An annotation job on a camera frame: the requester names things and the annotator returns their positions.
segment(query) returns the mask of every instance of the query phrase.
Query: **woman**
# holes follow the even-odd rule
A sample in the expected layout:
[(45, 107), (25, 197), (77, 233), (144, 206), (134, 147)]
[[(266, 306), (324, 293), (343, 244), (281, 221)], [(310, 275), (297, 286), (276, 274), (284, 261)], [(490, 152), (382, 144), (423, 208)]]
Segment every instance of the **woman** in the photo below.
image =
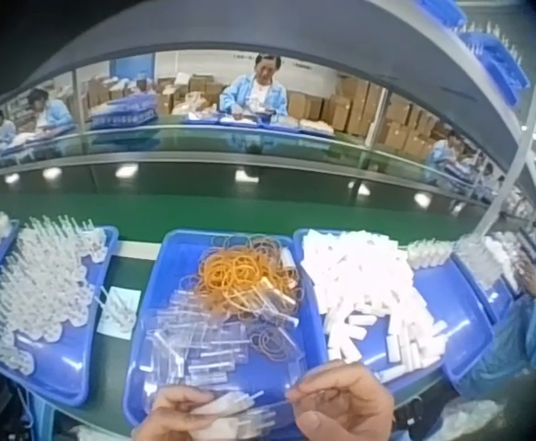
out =
[(435, 142), (427, 160), (425, 161), (425, 166), (432, 170), (425, 170), (425, 181), (429, 184), (437, 183), (437, 174), (433, 170), (442, 170), (445, 164), (455, 163), (456, 161), (456, 146), (458, 145), (458, 135), (455, 131), (450, 131), (448, 138), (446, 140), (441, 140)]
[(274, 81), (274, 74), (281, 64), (278, 56), (257, 55), (255, 73), (239, 76), (222, 91), (220, 111), (232, 115), (241, 115), (248, 110), (287, 116), (286, 89)]
[(31, 90), (27, 100), (30, 108), (37, 114), (38, 132), (56, 134), (58, 129), (74, 123), (65, 103), (61, 99), (49, 99), (49, 94), (45, 90)]
[(528, 295), (513, 305), (482, 358), (454, 385), (465, 398), (481, 398), (521, 371), (536, 369), (536, 265), (524, 259), (520, 273)]
[(7, 146), (17, 136), (17, 126), (10, 119), (4, 118), (4, 112), (0, 110), (0, 146)]

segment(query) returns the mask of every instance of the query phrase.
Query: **stacked cardboard box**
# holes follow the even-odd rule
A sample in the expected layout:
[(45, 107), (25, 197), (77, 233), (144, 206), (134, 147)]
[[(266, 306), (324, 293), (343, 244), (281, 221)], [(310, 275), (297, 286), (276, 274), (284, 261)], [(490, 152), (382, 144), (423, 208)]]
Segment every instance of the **stacked cardboard box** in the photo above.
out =
[(395, 153), (419, 162), (428, 155), (429, 138), (439, 119), (397, 94), (392, 94), (378, 142)]

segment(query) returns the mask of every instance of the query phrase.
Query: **plastic bag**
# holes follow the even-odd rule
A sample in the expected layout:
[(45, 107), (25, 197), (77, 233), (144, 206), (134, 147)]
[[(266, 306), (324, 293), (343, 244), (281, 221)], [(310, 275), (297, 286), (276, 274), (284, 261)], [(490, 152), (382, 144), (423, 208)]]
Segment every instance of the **plastic bag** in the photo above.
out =
[(489, 400), (451, 401), (441, 413), (442, 427), (428, 441), (449, 441), (475, 432), (495, 418), (502, 419), (504, 408), (504, 404)]

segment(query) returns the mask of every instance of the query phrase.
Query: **white paper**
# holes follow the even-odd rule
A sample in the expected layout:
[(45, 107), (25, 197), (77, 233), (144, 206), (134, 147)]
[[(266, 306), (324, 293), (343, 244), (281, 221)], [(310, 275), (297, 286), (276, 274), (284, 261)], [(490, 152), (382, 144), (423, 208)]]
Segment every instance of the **white paper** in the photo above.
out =
[[(110, 287), (108, 292), (107, 301), (114, 299), (118, 301), (120, 299), (128, 308), (137, 313), (139, 308), (139, 299), (141, 298), (141, 291), (136, 289), (126, 289), (119, 287)], [(100, 322), (98, 323), (97, 331), (100, 334), (108, 335), (110, 337), (121, 338), (123, 340), (131, 340), (132, 331), (127, 333), (120, 330), (119, 324), (108, 314), (102, 312), (100, 315)]]

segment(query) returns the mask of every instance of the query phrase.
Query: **worker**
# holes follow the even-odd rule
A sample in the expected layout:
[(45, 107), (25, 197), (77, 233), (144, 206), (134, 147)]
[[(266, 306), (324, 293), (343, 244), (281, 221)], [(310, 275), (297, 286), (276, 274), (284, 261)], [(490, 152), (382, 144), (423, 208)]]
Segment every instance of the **worker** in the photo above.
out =
[(10, 119), (4, 118), (4, 112), (0, 110), (0, 146), (7, 146), (17, 136), (17, 126)]
[(140, 75), (135, 81), (135, 88), (133, 90), (135, 95), (154, 95), (155, 91), (151, 87), (151, 81), (144, 75)]
[(425, 166), (428, 168), (425, 170), (426, 182), (429, 184), (437, 184), (438, 176), (435, 171), (441, 171), (448, 163), (455, 163), (455, 150), (458, 143), (458, 135), (452, 130), (447, 139), (437, 141), (433, 144), (427, 156), (427, 160), (425, 161)]
[[(334, 392), (328, 401), (316, 401)], [(393, 396), (361, 363), (334, 361), (306, 374), (287, 398), (296, 425), (310, 441), (388, 441), (393, 423)], [(208, 428), (217, 416), (193, 415), (191, 409), (214, 399), (212, 393), (187, 386), (160, 390), (153, 409), (132, 433), (134, 441), (186, 441), (188, 432)], [(408, 439), (405, 433), (391, 439)]]
[(241, 75), (221, 93), (220, 111), (234, 116), (252, 113), (288, 115), (288, 98), (283, 85), (274, 80), (282, 64), (275, 55), (257, 55), (254, 74)]
[(528, 295), (513, 304), (507, 318), (496, 326), (492, 344), (454, 385), (463, 397), (482, 398), (524, 369), (536, 369), (536, 265), (524, 258), (519, 272)]
[(27, 97), (30, 108), (37, 114), (36, 131), (56, 134), (59, 129), (74, 123), (72, 114), (61, 99), (49, 98), (47, 91), (33, 89)]

